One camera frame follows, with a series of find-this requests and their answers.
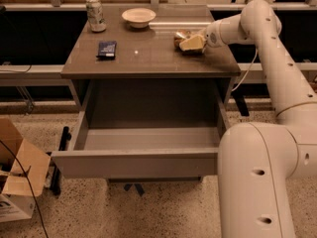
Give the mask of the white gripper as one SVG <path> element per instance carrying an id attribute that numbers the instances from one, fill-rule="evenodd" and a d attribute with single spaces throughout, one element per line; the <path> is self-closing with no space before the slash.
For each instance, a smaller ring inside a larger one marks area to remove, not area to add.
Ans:
<path id="1" fill-rule="evenodd" d="M 203 30 L 203 36 L 193 35 L 187 30 L 178 30 L 174 37 L 177 40 L 184 40 L 179 44 L 183 52 L 201 52 L 205 44 L 211 48 L 219 48 L 222 46 L 222 39 L 220 35 L 220 21 L 215 21 L 209 24 Z"/>

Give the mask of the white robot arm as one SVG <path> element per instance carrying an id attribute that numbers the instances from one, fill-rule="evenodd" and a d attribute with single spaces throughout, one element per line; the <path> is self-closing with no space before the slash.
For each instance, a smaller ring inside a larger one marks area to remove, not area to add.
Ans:
<path id="1" fill-rule="evenodd" d="M 217 20 L 180 43 L 203 47 L 253 44 L 276 122 L 240 123 L 222 136 L 218 189 L 222 238 L 296 238 L 288 178 L 316 175 L 317 94 L 279 38 L 281 23 L 264 0 Z"/>

